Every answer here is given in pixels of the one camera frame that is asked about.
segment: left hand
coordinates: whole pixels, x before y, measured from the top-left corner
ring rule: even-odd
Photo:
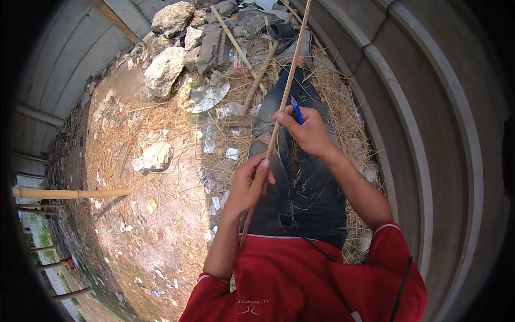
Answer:
[[[266,151],[256,154],[244,165],[236,169],[232,179],[231,192],[222,214],[240,216],[253,207],[261,194],[266,194],[268,182],[276,183],[270,170],[270,160],[264,160]]]

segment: jeans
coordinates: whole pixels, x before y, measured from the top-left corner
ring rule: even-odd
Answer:
[[[266,143],[256,138],[262,134],[271,137],[275,122],[270,117],[279,110],[288,74],[289,67],[286,67],[262,101],[252,128],[254,142],[250,146],[249,157],[268,148]],[[318,111],[331,141],[338,147],[328,107],[321,102],[320,96],[308,81],[302,83],[303,79],[304,71],[296,69],[290,94],[300,106]],[[267,194],[262,195],[255,205],[249,233],[303,236],[342,249],[347,238],[345,196],[331,171],[320,160],[299,149],[297,179],[293,182],[290,160],[292,137],[283,126],[274,143],[277,144],[278,153],[270,159],[270,169],[277,183],[269,184]],[[243,230],[246,216],[247,213],[242,216],[240,231]]]

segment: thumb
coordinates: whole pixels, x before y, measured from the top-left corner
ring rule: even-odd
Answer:
[[[281,123],[281,125],[288,129],[288,132],[290,132],[290,134],[294,138],[298,136],[302,131],[302,126],[299,123],[295,122],[293,117],[291,117],[290,115],[283,113],[281,111],[277,111],[273,116],[276,119],[276,121],[278,121],[279,123]]]
[[[263,186],[263,182],[265,182],[265,179],[268,175],[268,168],[270,167],[270,160],[263,160],[259,164],[256,170],[256,174],[254,175],[254,180],[252,181],[252,184],[250,185],[250,193],[252,195],[259,196],[261,194],[261,188]]]

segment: red t-shirt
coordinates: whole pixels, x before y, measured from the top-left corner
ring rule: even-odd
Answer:
[[[343,264],[336,247],[313,243],[336,262],[300,238],[248,235],[235,262],[236,291],[201,274],[180,321],[389,321],[409,263],[399,226],[376,229],[364,265]],[[412,263],[395,321],[420,321],[426,305]]]

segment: hand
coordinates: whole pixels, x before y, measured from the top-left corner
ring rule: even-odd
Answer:
[[[272,115],[273,121],[279,121],[291,136],[299,142],[299,146],[307,154],[314,156],[322,161],[336,149],[329,139],[327,130],[322,118],[316,109],[300,107],[300,113],[304,119],[304,124],[300,125],[289,114],[293,111],[291,105],[286,106],[285,113],[277,111]]]
[[[241,215],[256,204],[261,194],[266,194],[267,178],[271,184],[275,184],[276,179],[270,170],[270,160],[264,160],[265,157],[266,151],[263,151],[236,169],[229,199],[224,206],[222,215]]]

